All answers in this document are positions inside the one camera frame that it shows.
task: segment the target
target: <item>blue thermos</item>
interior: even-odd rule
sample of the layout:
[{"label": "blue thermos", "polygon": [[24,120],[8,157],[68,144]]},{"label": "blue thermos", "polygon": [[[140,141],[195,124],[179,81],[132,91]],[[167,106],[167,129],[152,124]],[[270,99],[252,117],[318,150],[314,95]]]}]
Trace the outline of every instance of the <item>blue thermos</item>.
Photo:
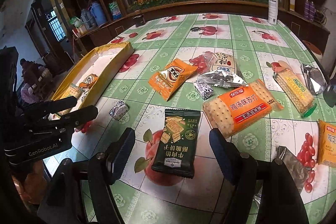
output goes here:
[{"label": "blue thermos", "polygon": [[104,11],[103,11],[103,9],[101,8],[101,5],[98,2],[94,1],[92,3],[91,13],[92,13],[93,17],[95,18],[98,26],[103,25],[104,23],[107,22]]}]

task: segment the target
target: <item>black plastic packet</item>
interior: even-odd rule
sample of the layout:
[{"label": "black plastic packet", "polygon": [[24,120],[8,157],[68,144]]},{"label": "black plastic packet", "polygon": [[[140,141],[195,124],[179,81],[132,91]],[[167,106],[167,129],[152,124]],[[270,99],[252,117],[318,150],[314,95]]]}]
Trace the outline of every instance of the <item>black plastic packet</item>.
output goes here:
[{"label": "black plastic packet", "polygon": [[192,179],[201,112],[166,109],[165,127],[152,170]]}]

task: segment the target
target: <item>orange cracker package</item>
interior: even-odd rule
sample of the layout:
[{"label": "orange cracker package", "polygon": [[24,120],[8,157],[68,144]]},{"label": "orange cracker package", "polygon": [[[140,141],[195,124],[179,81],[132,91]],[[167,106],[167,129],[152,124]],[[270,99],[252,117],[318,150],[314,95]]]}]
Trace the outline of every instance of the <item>orange cracker package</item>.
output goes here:
[{"label": "orange cracker package", "polygon": [[247,128],[273,110],[283,106],[257,79],[215,99],[203,103],[204,114],[211,128],[218,128],[225,138]]},{"label": "orange cracker package", "polygon": [[319,130],[318,163],[336,167],[336,126],[319,119]]},{"label": "orange cracker package", "polygon": [[188,65],[177,58],[165,66],[163,70],[154,73],[148,83],[161,94],[163,99],[168,101],[174,91],[197,69],[197,66]]}]

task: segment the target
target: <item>printed apple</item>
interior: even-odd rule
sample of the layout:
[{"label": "printed apple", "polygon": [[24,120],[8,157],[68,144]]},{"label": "printed apple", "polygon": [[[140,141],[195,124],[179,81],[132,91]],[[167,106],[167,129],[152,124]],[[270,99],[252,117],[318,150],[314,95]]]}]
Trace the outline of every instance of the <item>printed apple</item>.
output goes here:
[{"label": "printed apple", "polygon": [[145,132],[143,135],[143,140],[147,142],[145,148],[145,157],[141,157],[135,162],[134,172],[137,173],[144,170],[147,178],[151,182],[160,186],[173,186],[179,183],[183,178],[176,175],[164,174],[152,170],[152,165],[154,163],[162,134],[163,130],[158,130],[154,134],[152,134],[150,129]]}]

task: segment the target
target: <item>white spray bottle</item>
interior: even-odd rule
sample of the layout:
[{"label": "white spray bottle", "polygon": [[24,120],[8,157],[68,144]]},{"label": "white spray bottle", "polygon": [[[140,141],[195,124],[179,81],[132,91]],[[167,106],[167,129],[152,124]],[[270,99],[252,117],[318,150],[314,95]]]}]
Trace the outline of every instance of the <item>white spray bottle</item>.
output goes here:
[{"label": "white spray bottle", "polygon": [[277,24],[278,0],[268,0],[268,22],[272,25]]}]

